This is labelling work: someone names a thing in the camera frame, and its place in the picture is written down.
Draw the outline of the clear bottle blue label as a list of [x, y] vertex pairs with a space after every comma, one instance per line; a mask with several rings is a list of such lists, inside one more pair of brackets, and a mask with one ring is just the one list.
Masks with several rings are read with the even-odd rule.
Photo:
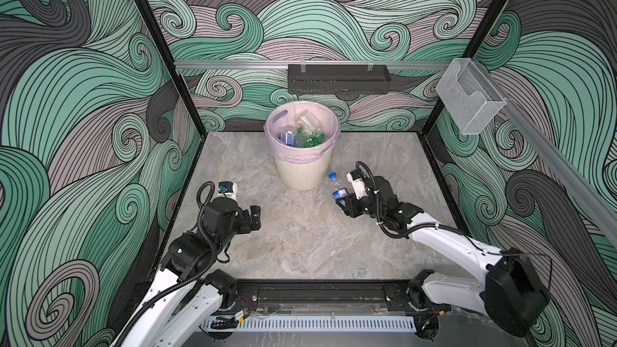
[[347, 189], [342, 186], [342, 182], [335, 172], [329, 174], [329, 185], [331, 186], [331, 194], [335, 202], [349, 195]]

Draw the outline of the clear square bottle green label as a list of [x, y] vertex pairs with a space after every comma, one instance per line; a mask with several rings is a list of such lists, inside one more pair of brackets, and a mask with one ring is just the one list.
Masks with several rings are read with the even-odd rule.
[[322, 123], [309, 110], [305, 110], [297, 117], [297, 124], [309, 135], [323, 133]]

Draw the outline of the pepsi label clear bottle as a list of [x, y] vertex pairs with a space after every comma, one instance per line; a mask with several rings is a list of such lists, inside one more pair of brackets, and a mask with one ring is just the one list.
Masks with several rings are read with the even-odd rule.
[[280, 135], [281, 142], [287, 146], [292, 148], [298, 148], [298, 134], [296, 130], [286, 129]]

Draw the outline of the green bottle yellow cap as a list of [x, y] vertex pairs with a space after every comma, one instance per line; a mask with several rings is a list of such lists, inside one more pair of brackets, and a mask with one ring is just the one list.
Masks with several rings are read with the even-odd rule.
[[312, 147], [316, 147], [316, 146], [320, 146], [322, 145], [326, 140], [327, 140], [327, 136], [324, 133], [319, 133], [319, 134], [312, 134], [310, 135], [306, 142], [305, 142], [305, 146], [307, 148], [312, 148]]

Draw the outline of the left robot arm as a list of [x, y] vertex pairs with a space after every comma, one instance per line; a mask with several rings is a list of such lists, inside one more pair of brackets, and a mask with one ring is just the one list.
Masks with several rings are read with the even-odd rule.
[[234, 182], [208, 181], [199, 187], [194, 228], [174, 239], [154, 280], [119, 336], [115, 346], [181, 346], [208, 318], [223, 310], [225, 326], [237, 326], [252, 303], [237, 298], [238, 281], [220, 269], [237, 235], [261, 228], [258, 206], [243, 209]]

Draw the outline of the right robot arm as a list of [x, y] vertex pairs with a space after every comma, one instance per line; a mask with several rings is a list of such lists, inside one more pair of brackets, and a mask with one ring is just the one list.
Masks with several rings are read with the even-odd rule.
[[459, 278], [424, 269], [409, 282], [407, 302], [419, 318], [418, 335], [432, 337], [438, 316], [453, 307], [487, 316], [514, 337], [529, 334], [550, 302], [530, 254], [484, 244], [415, 204], [399, 201], [390, 183], [364, 162], [356, 162], [346, 178], [352, 189], [337, 186], [332, 193], [346, 216], [367, 215], [387, 237], [430, 247], [470, 274]]

